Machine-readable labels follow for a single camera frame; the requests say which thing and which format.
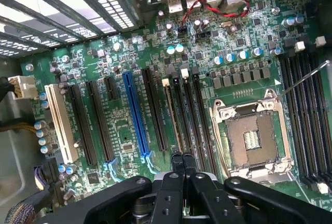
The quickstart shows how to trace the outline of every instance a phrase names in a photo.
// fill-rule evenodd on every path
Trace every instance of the capacitor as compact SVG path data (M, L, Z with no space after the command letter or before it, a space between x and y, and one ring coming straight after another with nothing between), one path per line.
M305 22L305 18L302 14L299 14L295 17L295 25L300 25L300 24L303 24Z
M174 49L174 47L173 46L169 46L168 48L167 48L167 54L169 54L169 55L172 55L172 54L174 54L175 53L175 49Z
M66 169L66 173L67 173L68 175L72 175L72 174L74 174L74 173L76 172L76 170L77 170L77 166L74 165L74 164L71 164L71 165L69 165L68 168Z
M281 54L281 48L275 48L270 50L270 55L280 55Z
M47 134L48 134L48 131L45 128L40 129L36 132L36 136L39 137L39 138L45 137Z
M193 29L198 30L200 26L201 26L201 21L195 20L193 23Z
M56 74L56 75L58 75L58 74L61 73L61 69L59 69L58 67L50 67L50 72L51 72L52 74Z
M235 55L234 54L227 54L225 58L225 62L232 62L235 60Z
M284 19L282 20L281 22L281 25L284 27L284 28L288 28L288 27L291 27L295 24L295 19L293 17L290 17L290 18L287 18L287 19Z
M251 55L253 57L259 57L260 55L263 54L263 50L261 48L254 48L252 51L251 51Z
M65 201L69 201L69 199L71 197L74 197L75 196L75 191L73 189L69 189L64 195L63 195L63 199Z
M248 51L243 50L240 53L238 53L239 60L245 60L248 58Z
M159 19L159 20L163 20L164 17L165 17L164 12L163 12L162 10L158 11L158 19Z
M223 63L223 57L222 57L222 56L215 57L215 58L213 59L213 63L214 63L215 65L219 66L220 64Z
M61 61L63 62L63 63L68 63L69 62L69 56L67 56L67 55L64 55L62 58L61 58Z
M183 50L184 50L184 47L183 47L182 44L178 44L178 45L176 45L176 47L175 47L175 51L176 51L177 53L182 53Z
M114 49L114 51L119 51L121 49L121 44L120 43L114 43L113 44L113 49Z
M40 130L41 128L45 128L47 126L47 123L45 120L40 120L40 121L37 121L35 124L34 124L34 128L36 130Z
M208 27L209 24L210 24L210 21L208 19L203 20L202 29L205 29L206 27Z
M60 165L58 166L58 170L59 170L60 173L65 173L67 167L68 167L67 164L60 164Z
M40 146L43 146L43 145L47 145L49 142L50 142L50 138L49 137L41 137L39 140L38 140L38 143Z
M69 83L68 82L61 82L58 84L59 89L63 89L63 88L68 88L69 87Z
M167 31L167 33L172 32L172 30L173 30L173 25L171 23L167 23L166 24L166 31Z
M43 109L48 109L50 107L48 101L42 101L40 105Z
M44 93L44 92L40 93L40 94L39 94L39 99L40 99L41 101L45 101L45 100L47 100L47 94Z

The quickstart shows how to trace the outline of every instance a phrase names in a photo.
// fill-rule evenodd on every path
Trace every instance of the black pcie slot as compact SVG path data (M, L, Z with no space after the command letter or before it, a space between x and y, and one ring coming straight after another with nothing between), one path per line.
M209 127L208 127L208 123L206 121L202 92L201 92L201 88L199 85L199 75L192 75L192 84L193 84L193 88L196 93L199 118L202 122L203 136L204 136L205 144L207 145L207 150L208 150L207 154L209 156L209 161L210 161L211 169L212 169L211 172L214 175L217 175L217 167L216 167L216 162L214 160L214 154L213 154L213 149L212 149L212 140L211 140L211 137L209 134Z
M118 88L115 79L112 76L105 77L104 83L106 86L107 96L110 101L119 99Z
M88 165L97 164L97 156L92 141L89 122L85 112L83 100L81 98L80 89L78 85L69 87L69 96L72 101L72 108L78 126L78 131L81 136L81 142L83 144L83 150L87 159Z
M178 78L173 79L173 84L174 84L174 91L175 91L175 95L176 95L178 108L180 111L180 120L181 120L182 128L183 128L184 141L185 141L187 150L192 153L191 140L190 140L190 135L189 135L189 133L190 133L189 125L188 125L188 120L186 117L186 112L185 112L184 102L183 102L182 93L181 93L181 86L179 84L179 79Z
M192 92L191 92L189 80L184 80L183 87L185 89L187 104L189 106L189 115L190 115L190 118L192 119L193 137L195 138L196 147L198 150L199 163L201 164L201 170L206 171L205 157L204 157L203 147L202 147L203 143L202 143L202 139L201 139L200 132L198 129L199 123L198 123L198 119L196 116L196 111L195 111L195 107L194 107L194 103L193 103L193 99L192 99Z
M164 124L160 112L157 90L153 83L153 78L149 67L142 69L142 76L146 90L147 100L149 102L152 121L156 132L158 147L160 151L165 151L167 150L167 142L165 137Z
M280 56L280 67L281 67L281 72L283 75L283 83L284 83L284 88L288 88L292 85L292 73L289 70L289 65L288 65L288 57L286 55L281 55ZM290 122L292 125L292 131L293 131L293 139L294 139L294 146L295 146L295 152L296 152L296 157L297 157L297 165L298 169L300 172L300 176L302 179L307 178L309 176L309 170L308 170L308 165L307 165L307 160L306 160L306 154L305 154L305 149L303 147L302 143L302 137L301 137L301 126L300 123L297 120L297 114L296 112L296 101L295 101L296 95L294 90L286 94L286 99L288 102L288 111L289 111L289 117L290 117Z
M94 116L97 120L99 138L102 143L102 150L104 159L106 162L114 160L114 152L112 144L110 143L110 136L108 132L107 120L103 110L103 104L100 99L98 85L95 81L86 82L86 86L89 92L89 98L91 101Z

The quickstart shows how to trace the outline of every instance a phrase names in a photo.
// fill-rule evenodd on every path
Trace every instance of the electrolytic capacitor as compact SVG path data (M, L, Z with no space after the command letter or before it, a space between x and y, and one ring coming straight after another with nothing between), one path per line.
M44 93L44 92L40 93L40 94L39 94L39 99L40 99L41 101L45 101L45 100L47 100L47 95L46 95L46 93Z
M74 165L74 164L71 164L71 165L69 165L68 168L66 169L66 173L67 173L68 175L72 175L72 174L74 174L74 173L76 172L76 170L77 170L77 166Z
M193 23L193 29L198 30L200 26L201 26L201 21L195 20Z
M203 20L202 29L205 29L206 27L208 27L209 24L210 24L210 21L208 19Z
M248 58L248 51L243 50L240 53L238 53L239 60L245 60Z
M284 19L282 20L281 22L281 25L284 27L284 28L288 28L288 27L291 27L295 24L295 19L293 17L290 17L290 18L287 18L287 19Z
M270 50L270 55L280 55L281 54L281 48L275 48Z
M58 170L59 170L60 173L65 173L67 167L68 167L67 164L60 164L60 165L58 166Z
M56 75L58 75L58 74L61 73L61 69L59 69L58 67L50 67L50 72L51 72L52 74L56 74Z
M37 121L35 124L34 124L34 128L36 130L40 130L41 128L45 128L47 126L47 123L45 120L40 120L40 121Z
M43 109L48 109L50 107L48 101L42 101L40 105Z
M39 137L39 138L45 137L47 134L48 134L48 131L45 128L40 129L36 132L36 136Z
M261 48L254 48L252 51L251 51L251 55L253 57L259 57L260 55L263 54L263 50Z
M235 60L235 55L234 54L227 54L225 58L225 62L232 62Z

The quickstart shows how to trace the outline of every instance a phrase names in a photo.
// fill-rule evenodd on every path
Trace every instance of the cable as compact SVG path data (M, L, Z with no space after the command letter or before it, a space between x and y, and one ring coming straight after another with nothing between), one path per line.
M192 9L194 8L194 6L197 3L201 3L203 7L205 7L207 10L212 11L215 14L221 15L225 18L236 18L236 17L245 17L250 9L250 2L248 0L243 0L246 4L246 7L243 9L242 13L225 13L225 12L221 12L219 9L213 8L211 7L210 4L208 4L206 2L206 0L196 0L193 5L188 9L187 13L183 16L182 18L182 25L184 25L187 17L189 16L189 14L191 13Z

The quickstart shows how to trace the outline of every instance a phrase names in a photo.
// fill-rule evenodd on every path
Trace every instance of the ram slot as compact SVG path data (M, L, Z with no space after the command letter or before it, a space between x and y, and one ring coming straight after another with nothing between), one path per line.
M137 94L136 86L133 81L132 73L124 72L122 74L122 78L124 81L124 87L126 88L128 103L137 135L137 141L139 143L141 158L144 158L149 155L149 147L146 138L145 128L143 125L142 113L140 110L139 96Z
M115 79L111 76L104 78L106 86L106 92L110 101L119 99L118 88L116 86Z
M85 112L83 100L81 98L80 89L78 85L69 87L69 96L72 102L72 108L78 127L79 134L81 136L81 142L83 144L83 150L88 165L97 164L97 156L93 145L93 140L90 132L89 121Z
M179 79L173 78L173 84L174 84L175 97L176 97L176 101L177 101L177 105L178 105L179 113L180 113L180 121L182 123L184 143L186 144L186 150L190 151L192 153L193 150L191 147L191 139L190 139L190 135L189 135L189 133L190 133L189 125L188 125L188 120L187 120L186 111L185 111L185 107L184 107L185 104L183 102Z
M189 116L192 120L192 129L193 129L193 137L196 142L197 153L199 157L199 164L201 165L201 170L206 171L206 164L205 164L205 156L203 151L203 142L201 139L201 135L198 129L199 122L196 116L196 111L193 103L192 98L192 91L190 88L189 78L184 78L183 88L185 90L186 100L189 107Z
M90 101L92 103L93 113L97 120L99 138L102 143L104 159L106 162L111 162L114 160L114 152L110 142L107 120L103 110L103 103L100 99L98 85L95 81L88 81L86 82L86 86L89 92Z
M153 82L150 68L142 69L143 81L146 91L147 100L151 111L152 121L154 124L158 147L160 151L167 150L167 142L164 131L164 123L160 112L158 94Z
M207 155L209 157L209 161L210 161L210 165L211 165L211 170L212 170L211 172L214 175L217 175L217 167L216 167L216 162L214 160L212 140L211 140L209 127L208 127L208 123L207 123L206 116L205 116L204 103L203 103L201 88L199 85L199 75L198 74L192 75L192 84L193 84L193 88L194 88L194 91L196 94L199 118L202 123L203 137L205 140L205 144L207 144L207 150L208 150Z

